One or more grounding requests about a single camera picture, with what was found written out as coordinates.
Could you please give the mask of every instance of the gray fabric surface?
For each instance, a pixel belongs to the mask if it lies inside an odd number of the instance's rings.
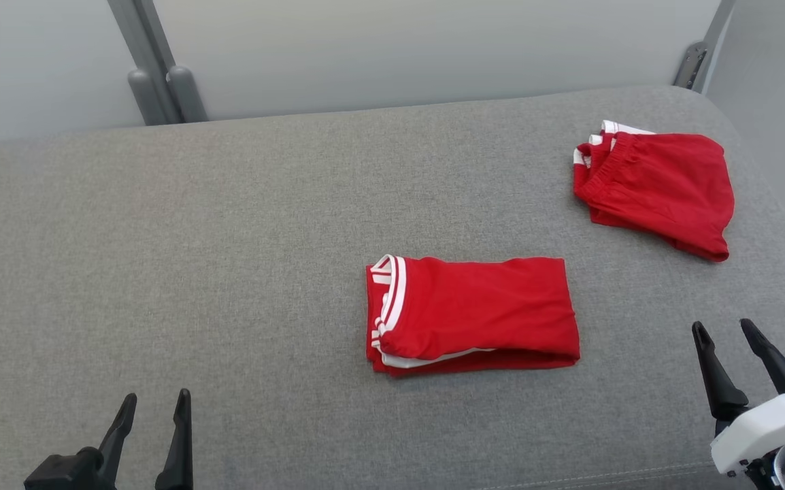
[[[725,147],[727,263],[589,221],[571,152],[602,118]],[[582,360],[373,373],[363,267],[386,253],[564,257]],[[759,403],[742,316],[785,352],[785,217],[680,89],[0,143],[0,488],[98,444],[129,391],[119,488],[150,488],[181,387],[199,488],[735,487],[710,468],[689,328]]]

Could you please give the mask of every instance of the white trim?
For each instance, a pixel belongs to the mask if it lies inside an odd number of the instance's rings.
[[[592,157],[583,156],[583,153],[580,152],[580,150],[575,150],[573,151],[573,164],[585,165],[586,168],[592,167]]]
[[[380,317],[374,321],[378,326],[380,335],[392,331],[399,322],[401,309],[405,303],[405,290],[407,288],[407,270],[405,259],[395,255],[384,255],[378,263],[371,268],[379,273],[389,273],[390,282],[377,282],[389,284],[390,288],[383,295],[383,306],[380,308]]]
[[[619,124],[616,121],[604,120],[601,121],[601,130],[604,133],[628,133],[628,134],[655,134],[653,131],[647,131],[637,127],[630,127],[630,125]]]
[[[437,363],[439,361],[444,361],[446,359],[454,359],[455,357],[462,357],[467,354],[476,353],[477,351],[490,351],[495,350],[494,348],[468,348],[468,350],[462,350],[461,353],[452,353],[452,354],[445,354],[438,359],[410,359],[410,357],[398,357],[393,356],[391,354],[384,353],[383,350],[380,350],[380,359],[383,360],[384,365],[397,367],[401,369],[411,369],[414,367],[420,367],[425,365],[430,365],[431,363]]]

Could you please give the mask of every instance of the folded red shorts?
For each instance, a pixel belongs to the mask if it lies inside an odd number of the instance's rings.
[[[577,148],[573,192],[594,223],[657,233],[710,261],[729,257],[722,236],[734,192],[722,146],[700,134],[605,134]]]
[[[365,356],[377,372],[548,369],[580,358],[562,259],[384,255],[365,268],[365,282]]]

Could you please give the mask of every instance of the gray metal bar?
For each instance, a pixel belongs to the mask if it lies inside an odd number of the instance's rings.
[[[150,38],[144,31],[144,25],[141,21],[141,16],[138,14],[137,8],[132,0],[108,0],[109,6],[112,7],[112,13],[115,20],[118,21],[123,34],[123,40],[126,41],[129,53],[135,61],[138,69],[145,72],[150,79],[150,84],[153,86],[154,93],[163,115],[165,115],[165,123],[176,124],[183,122],[178,106],[175,103],[174,97],[169,92],[168,84],[166,83],[166,72],[161,67],[161,64],[156,61],[156,55],[153,46],[151,46]],[[143,87],[140,93],[143,97],[150,94],[144,89],[144,82],[139,83]],[[149,108],[150,104],[144,100],[136,101],[141,109],[143,106]]]
[[[154,82],[151,80],[148,72],[137,68],[130,71],[126,78],[129,82],[129,88],[132,89],[132,95],[135,97],[135,103],[138,104],[138,110],[141,111],[144,124],[166,124],[168,122],[166,121],[166,114],[160,105],[159,99],[156,97]]]
[[[169,87],[175,93],[175,98],[181,107],[181,115],[184,116],[184,122],[208,120],[205,106],[202,105],[202,99],[199,97],[196,80],[193,80],[193,72],[189,68],[178,65],[169,68]]]
[[[135,0],[135,8],[138,10],[141,23],[144,24],[145,32],[150,36],[157,59],[163,63],[165,71],[168,71],[172,66],[175,66],[175,57],[172,56],[169,41],[166,40],[166,33],[163,31],[160,16],[156,13],[154,0]]]
[[[722,0],[713,15],[713,21],[707,28],[704,40],[692,44],[680,64],[680,69],[673,81],[675,86],[688,88],[701,93],[709,80],[710,72],[715,65],[717,50],[721,48],[722,32],[731,18],[737,0]]]
[[[704,60],[706,69],[702,69],[703,74],[698,77],[698,80],[695,80],[693,89],[695,92],[707,92],[710,78],[713,75],[713,67],[716,66],[716,59],[719,57],[719,50],[722,49],[722,41],[725,39],[725,30],[728,28],[731,16],[734,14],[735,3],[737,3],[737,0],[722,0],[719,3],[719,8],[716,9],[716,15],[713,16],[713,22],[710,22],[710,26],[707,28],[704,41],[713,46],[713,49],[710,50],[710,53],[707,53],[707,59]]]

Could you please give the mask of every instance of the elastic waistband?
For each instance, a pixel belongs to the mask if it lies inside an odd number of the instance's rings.
[[[637,137],[628,133],[616,134],[616,145],[608,153],[606,161],[592,175],[589,180],[580,187],[579,195],[584,201],[591,201],[604,192],[604,188],[613,182],[616,174],[623,165],[629,161],[630,153],[637,142]]]

